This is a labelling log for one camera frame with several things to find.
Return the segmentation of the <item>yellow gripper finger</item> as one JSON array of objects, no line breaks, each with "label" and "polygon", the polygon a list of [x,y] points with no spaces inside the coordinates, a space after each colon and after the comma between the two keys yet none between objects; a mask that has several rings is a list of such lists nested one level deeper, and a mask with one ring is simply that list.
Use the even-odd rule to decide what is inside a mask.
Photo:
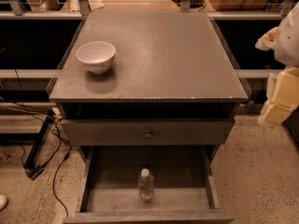
[{"label": "yellow gripper finger", "polygon": [[274,27],[262,35],[256,42],[255,48],[268,51],[274,48],[278,28]]},{"label": "yellow gripper finger", "polygon": [[267,79],[267,100],[258,123],[264,127],[282,124],[299,106],[299,68],[288,67]]}]

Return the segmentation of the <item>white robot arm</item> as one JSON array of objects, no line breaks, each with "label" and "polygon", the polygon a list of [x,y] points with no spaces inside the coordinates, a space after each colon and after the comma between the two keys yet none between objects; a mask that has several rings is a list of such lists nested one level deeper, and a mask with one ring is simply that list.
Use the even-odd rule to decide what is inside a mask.
[{"label": "white robot arm", "polygon": [[258,123],[275,127],[283,123],[299,106],[299,3],[275,27],[261,36],[256,49],[274,51],[275,60],[285,68],[267,79],[267,100]]}]

